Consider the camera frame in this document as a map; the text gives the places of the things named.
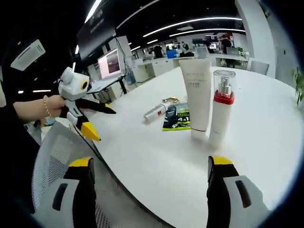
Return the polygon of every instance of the human hand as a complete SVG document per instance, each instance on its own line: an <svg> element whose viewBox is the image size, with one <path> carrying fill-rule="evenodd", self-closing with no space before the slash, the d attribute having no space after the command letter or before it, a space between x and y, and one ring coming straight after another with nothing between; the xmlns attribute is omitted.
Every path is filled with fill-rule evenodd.
<svg viewBox="0 0 304 228"><path fill-rule="evenodd" d="M53 95L47 98L47 108L52 117L60 116L65 104L65 100L60 95Z"/></svg>

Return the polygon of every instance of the white round table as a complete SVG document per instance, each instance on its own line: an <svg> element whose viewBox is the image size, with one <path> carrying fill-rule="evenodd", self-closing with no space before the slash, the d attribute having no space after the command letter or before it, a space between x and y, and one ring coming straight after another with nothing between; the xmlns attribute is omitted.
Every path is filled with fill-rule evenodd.
<svg viewBox="0 0 304 228"><path fill-rule="evenodd" d="M176 228L206 227L209 155L232 160L238 173L262 191L270 210L288 193L302 160L303 121L295 90L254 72L212 68L218 69L233 70L237 77L226 143L220 151L193 140L189 130L163 132L164 117L143 124L143 114L162 99L185 98L180 68L113 102L116 115L98 113L90 118L102 138L95 145L119 181Z"/></svg>

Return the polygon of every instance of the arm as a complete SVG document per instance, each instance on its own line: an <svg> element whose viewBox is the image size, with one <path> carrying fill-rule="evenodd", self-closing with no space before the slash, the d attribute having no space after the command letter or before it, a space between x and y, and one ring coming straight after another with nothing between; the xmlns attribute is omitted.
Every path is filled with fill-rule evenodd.
<svg viewBox="0 0 304 228"><path fill-rule="evenodd" d="M59 95L47 98L47 108L52 117L60 116L61 108L65 105L64 99ZM19 118L23 121L30 122L48 117L48 112L43 99L15 102L13 104Z"/></svg>

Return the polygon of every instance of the small spray bottle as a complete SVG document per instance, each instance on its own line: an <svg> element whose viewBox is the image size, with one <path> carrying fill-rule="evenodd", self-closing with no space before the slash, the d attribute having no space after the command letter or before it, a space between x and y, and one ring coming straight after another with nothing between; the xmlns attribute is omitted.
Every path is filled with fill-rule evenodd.
<svg viewBox="0 0 304 228"><path fill-rule="evenodd" d="M234 103L235 72L217 70L214 72L213 112L209 142L218 149L224 142L232 105Z"/></svg>

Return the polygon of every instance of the pearl bracelet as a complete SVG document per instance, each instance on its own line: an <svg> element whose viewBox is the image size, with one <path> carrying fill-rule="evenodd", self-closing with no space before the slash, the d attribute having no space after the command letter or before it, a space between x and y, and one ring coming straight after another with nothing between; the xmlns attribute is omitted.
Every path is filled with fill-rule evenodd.
<svg viewBox="0 0 304 228"><path fill-rule="evenodd" d="M49 117L52 117L51 113L50 113L49 110L48 110L47 98L48 98L48 96L46 96L46 95L43 96L44 107L46 108L46 111L47 111L48 116L49 116Z"/></svg>

